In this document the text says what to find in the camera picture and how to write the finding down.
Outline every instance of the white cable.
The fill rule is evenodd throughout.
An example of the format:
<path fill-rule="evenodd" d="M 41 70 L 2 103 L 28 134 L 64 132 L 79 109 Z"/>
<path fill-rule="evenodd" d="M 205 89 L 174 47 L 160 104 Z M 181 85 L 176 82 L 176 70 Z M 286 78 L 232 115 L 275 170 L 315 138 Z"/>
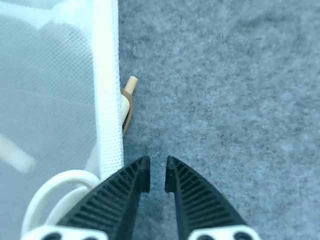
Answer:
<path fill-rule="evenodd" d="M 49 179 L 40 189 L 35 193 L 31 202 L 29 203 L 26 213 L 23 218 L 21 237 L 30 230 L 38 227 L 41 213 L 45 208 L 50 197 L 57 192 L 59 187 L 65 184 L 81 184 L 84 185 L 90 191 L 94 189 L 100 180 L 94 174 L 84 170 L 69 170 L 61 172 L 51 179 Z M 83 194 L 83 190 L 74 190 L 67 194 L 60 202 L 58 202 L 57 209 L 66 210 L 72 207 L 75 203 L 76 196 Z M 72 202 L 66 206 L 62 206 L 61 201 L 66 203 L 66 200 L 72 199 Z M 57 210 L 51 215 L 51 219 L 56 219 L 60 213 Z"/>
<path fill-rule="evenodd" d="M 59 220 L 69 212 L 85 195 L 90 193 L 92 189 L 85 186 L 78 187 L 65 195 L 51 210 L 47 217 L 46 225 L 55 225 Z"/>

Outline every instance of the tan plastic piece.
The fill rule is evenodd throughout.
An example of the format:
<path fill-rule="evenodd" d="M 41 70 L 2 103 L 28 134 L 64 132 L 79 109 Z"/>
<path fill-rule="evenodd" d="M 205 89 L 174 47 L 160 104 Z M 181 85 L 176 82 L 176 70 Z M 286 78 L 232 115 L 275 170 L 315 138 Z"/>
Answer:
<path fill-rule="evenodd" d="M 135 76 L 130 76 L 128 81 L 126 82 L 124 90 L 128 94 L 132 95 L 134 93 L 135 88 L 136 88 L 137 82 L 138 82 L 138 78 L 136 78 Z"/>
<path fill-rule="evenodd" d="M 125 96 L 126 99 L 128 99 L 128 101 L 130 103 L 129 112 L 126 116 L 126 119 L 124 120 L 123 125 L 122 125 L 122 134 L 123 135 L 126 134 L 126 131 L 129 127 L 129 123 L 131 121 L 132 113 L 134 111 L 134 101 L 133 101 L 132 94 L 136 88 L 137 82 L 138 82 L 138 78 L 136 78 L 135 76 L 130 76 L 124 89 L 121 90 L 121 94 L 123 96 Z"/>

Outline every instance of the white plastic strip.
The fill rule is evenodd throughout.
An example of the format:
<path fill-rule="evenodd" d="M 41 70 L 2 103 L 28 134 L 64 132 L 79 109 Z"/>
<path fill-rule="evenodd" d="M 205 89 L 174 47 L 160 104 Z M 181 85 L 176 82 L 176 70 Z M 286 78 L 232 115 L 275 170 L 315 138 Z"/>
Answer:
<path fill-rule="evenodd" d="M 119 55 L 115 43 L 115 3 L 112 0 L 93 1 L 93 71 L 97 152 L 101 180 L 124 165 L 121 125 L 121 93 Z"/>

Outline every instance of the carpet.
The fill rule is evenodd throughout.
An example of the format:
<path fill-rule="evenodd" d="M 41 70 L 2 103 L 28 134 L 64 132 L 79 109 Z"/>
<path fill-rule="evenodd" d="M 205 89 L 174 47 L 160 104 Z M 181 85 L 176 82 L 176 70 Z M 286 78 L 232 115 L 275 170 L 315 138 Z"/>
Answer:
<path fill-rule="evenodd" d="M 125 162 L 151 157 L 133 239 L 178 239 L 168 155 L 264 240 L 320 234 L 320 2 L 119 2 L 121 86 L 139 78 Z"/>

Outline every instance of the mesh laundry basket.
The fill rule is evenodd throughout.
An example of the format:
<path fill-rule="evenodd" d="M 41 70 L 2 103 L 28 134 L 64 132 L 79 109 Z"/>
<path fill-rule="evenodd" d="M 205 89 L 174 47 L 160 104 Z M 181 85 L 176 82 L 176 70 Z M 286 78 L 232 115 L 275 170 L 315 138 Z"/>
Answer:
<path fill-rule="evenodd" d="M 100 101 L 93 1 L 0 0 L 0 239 L 20 238 L 33 194 L 57 173 L 84 169 L 97 137 L 98 157 L 118 168 L 120 115 L 108 120 L 120 104 L 117 7 L 113 1 L 113 24 L 106 23 L 114 41 L 105 43 L 114 50 L 108 68 L 115 88 Z M 109 112 L 97 111 L 103 104 Z M 69 190 L 62 189 L 48 209 Z"/>

